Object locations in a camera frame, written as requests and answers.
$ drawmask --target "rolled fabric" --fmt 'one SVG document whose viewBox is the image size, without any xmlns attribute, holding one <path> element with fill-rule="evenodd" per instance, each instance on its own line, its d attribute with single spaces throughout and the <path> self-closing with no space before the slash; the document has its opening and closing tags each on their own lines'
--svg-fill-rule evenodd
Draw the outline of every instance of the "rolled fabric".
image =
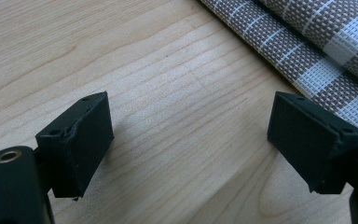
<svg viewBox="0 0 358 224">
<path fill-rule="evenodd" d="M 259 0 L 358 77 L 358 0 Z"/>
<path fill-rule="evenodd" d="M 201 0 L 313 102 L 358 127 L 358 78 L 256 0 Z"/>
</svg>

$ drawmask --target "wooden table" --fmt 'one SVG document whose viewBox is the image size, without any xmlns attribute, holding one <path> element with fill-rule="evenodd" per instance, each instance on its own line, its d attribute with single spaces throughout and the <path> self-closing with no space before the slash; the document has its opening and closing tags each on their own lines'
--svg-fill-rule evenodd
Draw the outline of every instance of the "wooden table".
<svg viewBox="0 0 358 224">
<path fill-rule="evenodd" d="M 116 136 L 57 223 L 349 223 L 266 139 L 295 92 L 197 0 L 0 0 L 0 149 L 107 91 Z"/>
</svg>

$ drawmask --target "gray and white striped fabric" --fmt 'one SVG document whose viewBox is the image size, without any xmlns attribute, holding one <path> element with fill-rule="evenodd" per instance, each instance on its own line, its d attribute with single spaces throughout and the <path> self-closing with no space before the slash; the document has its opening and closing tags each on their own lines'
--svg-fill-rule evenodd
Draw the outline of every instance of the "gray and white striped fabric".
<svg viewBox="0 0 358 224">
<path fill-rule="evenodd" d="M 260 0 L 358 77 L 358 0 Z"/>
<path fill-rule="evenodd" d="M 306 97 L 358 127 L 358 77 L 348 71 L 351 69 L 346 70 L 347 66 L 341 66 L 338 57 L 331 58 L 326 55 L 296 29 L 291 28 L 279 16 L 255 0 L 201 0 L 201 2 L 272 63 Z M 279 5 L 274 5 L 272 2 L 264 1 L 269 7 Z M 320 7 L 323 5 L 321 3 L 318 9 L 315 7 L 313 10 L 322 13 Z M 280 10 L 284 11 L 284 6 L 287 4 L 279 5 Z M 292 18 L 293 12 L 289 7 L 282 16 Z M 309 12 L 307 18 L 316 18 L 317 16 L 312 16 L 314 14 L 313 11 Z M 309 20 L 305 20 L 305 24 L 298 25 L 297 30 L 311 34 L 316 29 Z M 315 44 L 325 46 L 329 42 L 325 39 L 328 38 L 323 37 Z M 352 60 L 358 59 L 350 58 L 346 63 L 355 63 Z"/>
</svg>

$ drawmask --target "light wood surface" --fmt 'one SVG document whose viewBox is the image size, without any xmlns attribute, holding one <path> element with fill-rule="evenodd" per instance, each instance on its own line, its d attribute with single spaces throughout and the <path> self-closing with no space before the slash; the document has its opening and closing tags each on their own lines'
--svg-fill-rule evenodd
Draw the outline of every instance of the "light wood surface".
<svg viewBox="0 0 358 224">
<path fill-rule="evenodd" d="M 293 87 L 199 1 L 0 0 L 0 149 L 99 91 L 116 140 L 57 223 L 350 223 L 267 142 Z"/>
</svg>

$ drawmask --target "blind fabric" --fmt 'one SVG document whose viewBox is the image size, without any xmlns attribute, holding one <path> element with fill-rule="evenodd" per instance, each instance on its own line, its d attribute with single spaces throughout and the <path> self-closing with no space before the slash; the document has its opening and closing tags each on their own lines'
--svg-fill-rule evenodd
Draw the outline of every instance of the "blind fabric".
<svg viewBox="0 0 358 224">
<path fill-rule="evenodd" d="M 358 46 L 348 47 L 350 44 L 345 41 L 340 44 L 342 39 L 358 34 L 351 30 L 358 25 L 348 28 L 348 24 L 358 22 L 355 21 L 358 9 L 349 12 L 339 7 L 340 13 L 348 19 L 336 23 L 332 18 L 336 17 L 333 14 L 337 14 L 338 7 L 331 7 L 336 2 L 350 1 L 307 1 L 307 4 L 294 0 L 201 2 L 306 97 L 358 127 Z"/>
</svg>

